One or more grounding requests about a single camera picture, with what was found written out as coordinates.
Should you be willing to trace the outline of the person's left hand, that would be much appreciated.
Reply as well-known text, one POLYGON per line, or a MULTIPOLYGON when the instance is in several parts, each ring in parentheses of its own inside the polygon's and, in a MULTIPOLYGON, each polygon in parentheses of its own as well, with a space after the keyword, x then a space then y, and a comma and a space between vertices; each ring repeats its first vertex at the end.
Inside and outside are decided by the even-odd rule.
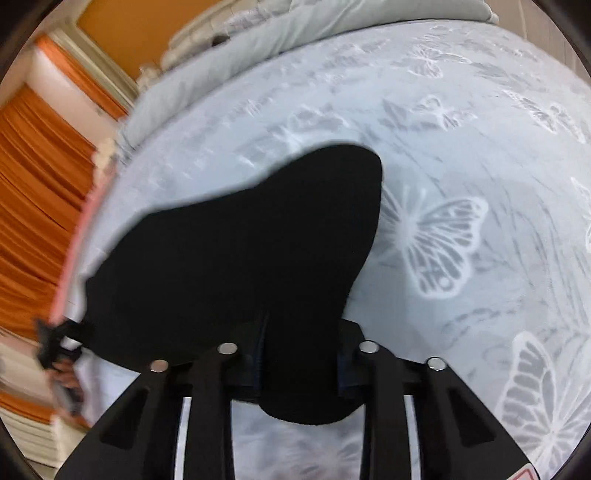
POLYGON ((71 416, 79 416, 84 392, 71 360, 53 362, 47 370, 50 390, 58 407, 71 416))

